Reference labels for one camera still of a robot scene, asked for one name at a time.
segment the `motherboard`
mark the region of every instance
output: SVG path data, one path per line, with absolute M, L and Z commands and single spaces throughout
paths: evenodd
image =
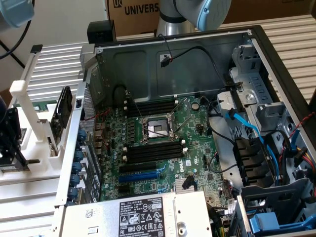
M 95 149 L 102 165 L 101 201 L 164 192 L 204 191 L 212 206 L 230 198 L 220 173 L 212 135 L 207 134 L 207 104 L 178 97 L 159 104 L 103 108 L 95 127 Z M 151 111 L 164 112 L 154 114 Z M 192 177 L 196 184 L 183 189 Z

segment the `white wall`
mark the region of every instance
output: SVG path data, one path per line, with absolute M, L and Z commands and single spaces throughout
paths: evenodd
M 35 0 L 35 16 L 20 46 L 14 54 L 26 64 L 35 44 L 52 45 L 87 41 L 86 30 L 91 21 L 105 20 L 104 0 Z M 0 34 L 0 39 L 12 48 L 25 26 Z M 5 50 L 0 46 L 0 54 Z M 8 56 L 0 60 L 0 91 L 20 79 L 23 69 Z

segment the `power supply label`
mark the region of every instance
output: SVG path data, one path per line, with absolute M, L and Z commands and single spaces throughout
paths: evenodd
M 164 237 L 162 198 L 119 204 L 119 237 Z

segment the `barcode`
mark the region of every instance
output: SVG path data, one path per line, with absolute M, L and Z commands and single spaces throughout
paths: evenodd
M 91 218 L 93 216 L 93 209 L 85 211 L 85 217 Z

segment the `green circuit board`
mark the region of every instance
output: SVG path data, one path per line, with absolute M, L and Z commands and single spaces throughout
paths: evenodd
M 219 188 L 224 188 L 221 174 L 213 173 L 205 168 L 204 159 L 209 160 L 215 155 L 216 147 L 213 136 L 206 135 L 206 106 L 200 106 L 198 111 L 192 110 L 192 103 L 199 103 L 199 99 L 193 96 L 180 97 L 179 101 L 185 101 L 177 108 L 173 117 L 173 130 L 176 130 L 188 118 L 189 121 L 177 132 L 178 140 L 185 140 L 185 147 L 188 151 L 182 158 L 167 159 L 157 161 L 157 168 L 165 169 L 161 172 L 158 179 L 144 180 L 129 183 L 119 183 L 119 167 L 124 166 L 122 161 L 123 144 L 130 141 L 129 125 L 133 124 L 135 129 L 135 137 L 133 139 L 134 146 L 145 146 L 142 144 L 142 124 L 139 118 L 127 118 L 123 110 L 114 110 L 106 116 L 102 121 L 101 118 L 97 121 L 96 132 L 98 129 L 103 129 L 103 137 L 115 142 L 114 147 L 111 147 L 111 152 L 106 151 L 105 146 L 99 143 L 96 147 L 100 158 L 100 163 L 103 170 L 103 180 L 101 186 L 101 201 L 114 200 L 123 197 L 118 193 L 118 186 L 128 184 L 130 193 L 146 194 L 151 192 L 173 192 L 177 179 L 185 179 L 188 175 L 194 174 L 197 181 L 198 191 L 204 191 L 205 197 L 212 203 L 213 206 L 226 205 L 226 199 L 223 195 L 219 195 Z M 197 125 L 203 126 L 203 132 L 199 132 Z M 156 138 L 149 140 L 150 143 L 161 142 L 169 138 Z M 220 165 L 216 161 L 210 164 L 212 169 L 220 170 Z

